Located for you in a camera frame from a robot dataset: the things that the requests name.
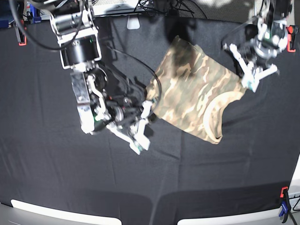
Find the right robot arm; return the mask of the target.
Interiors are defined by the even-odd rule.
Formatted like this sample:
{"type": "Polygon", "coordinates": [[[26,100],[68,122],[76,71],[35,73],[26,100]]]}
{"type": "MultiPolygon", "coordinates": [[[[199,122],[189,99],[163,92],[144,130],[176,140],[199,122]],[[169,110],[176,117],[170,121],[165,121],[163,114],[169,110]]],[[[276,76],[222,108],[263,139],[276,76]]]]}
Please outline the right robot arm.
{"type": "Polygon", "coordinates": [[[71,69],[81,129],[94,135],[104,128],[136,152],[147,150],[145,135],[153,102],[143,88],[102,62],[98,26],[87,0],[34,0],[50,13],[64,69],[71,69]]]}

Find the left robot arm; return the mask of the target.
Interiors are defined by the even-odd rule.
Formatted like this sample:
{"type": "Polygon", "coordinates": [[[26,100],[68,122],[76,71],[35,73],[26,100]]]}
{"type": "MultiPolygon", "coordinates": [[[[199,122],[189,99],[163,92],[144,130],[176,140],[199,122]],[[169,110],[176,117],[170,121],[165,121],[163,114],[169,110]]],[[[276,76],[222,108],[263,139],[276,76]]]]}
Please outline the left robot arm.
{"type": "Polygon", "coordinates": [[[277,71],[277,67],[268,61],[276,58],[288,45],[287,20],[292,8],[291,0],[264,0],[257,15],[222,37],[221,47],[238,63],[241,78],[254,81],[259,74],[271,75],[277,71]],[[254,36],[243,44],[230,42],[230,37],[251,22],[256,23],[254,36]]]}

